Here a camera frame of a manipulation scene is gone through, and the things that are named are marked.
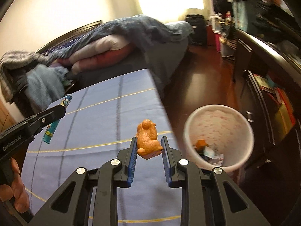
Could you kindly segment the person's left hand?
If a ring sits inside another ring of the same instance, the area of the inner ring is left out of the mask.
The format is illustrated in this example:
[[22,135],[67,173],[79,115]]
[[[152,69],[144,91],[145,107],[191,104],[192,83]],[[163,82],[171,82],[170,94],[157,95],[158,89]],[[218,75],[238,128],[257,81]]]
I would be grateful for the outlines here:
[[19,213],[25,213],[30,207],[29,196],[20,177],[20,170],[15,159],[10,159],[14,179],[12,184],[1,185],[1,201],[9,201],[15,198],[14,206]]

